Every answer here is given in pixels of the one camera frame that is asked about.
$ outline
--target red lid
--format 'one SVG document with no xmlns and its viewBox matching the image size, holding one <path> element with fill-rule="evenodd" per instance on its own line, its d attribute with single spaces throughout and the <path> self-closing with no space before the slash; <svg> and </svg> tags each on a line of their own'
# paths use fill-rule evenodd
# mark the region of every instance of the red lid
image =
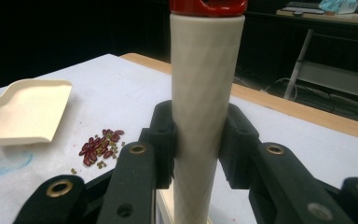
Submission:
<svg viewBox="0 0 358 224">
<path fill-rule="evenodd" d="M 170 0 L 172 13 L 191 16 L 239 16 L 247 4 L 247 0 Z"/>
</svg>

